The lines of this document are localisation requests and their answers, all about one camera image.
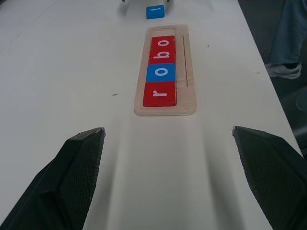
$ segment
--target table surface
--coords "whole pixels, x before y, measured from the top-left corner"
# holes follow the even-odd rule
[[[7,0],[0,6],[0,222],[75,134],[105,127],[84,229],[270,230],[233,126],[299,148],[237,0]],[[141,117],[133,102],[145,32],[187,24],[197,112]]]

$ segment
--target shoe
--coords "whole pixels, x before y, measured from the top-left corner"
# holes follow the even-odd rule
[[[302,63],[299,62],[298,65],[293,69],[289,69],[283,64],[274,65],[270,63],[266,64],[265,68],[267,69],[270,78],[280,77],[293,80],[301,76]]]

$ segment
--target white letter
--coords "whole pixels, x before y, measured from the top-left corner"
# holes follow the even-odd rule
[[[154,90],[153,96],[154,97],[165,97],[165,96],[167,96],[167,93],[157,93],[157,90]]]
[[[154,58],[169,58],[169,53],[168,52],[159,52],[158,56],[155,56]]]
[[[154,73],[157,76],[164,76],[164,75],[166,75],[168,73],[168,70],[165,69],[165,68],[158,68],[158,69],[155,70]]]
[[[162,41],[158,42],[158,46],[167,46],[168,44],[169,44],[169,41],[167,41],[167,40],[162,40]]]

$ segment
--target person's leg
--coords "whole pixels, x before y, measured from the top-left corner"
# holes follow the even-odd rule
[[[265,65],[270,77],[296,79],[301,75],[298,61],[307,36],[307,0],[285,0],[270,63]]]
[[[307,0],[286,0],[272,45],[270,63],[296,63],[307,36]]]

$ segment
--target wooden tray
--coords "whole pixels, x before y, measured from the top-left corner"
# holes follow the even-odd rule
[[[174,35],[176,40],[177,104],[169,107],[144,107],[143,95],[152,37]],[[196,93],[188,27],[171,25],[151,27],[146,32],[134,111],[141,116],[190,115],[196,111]]]

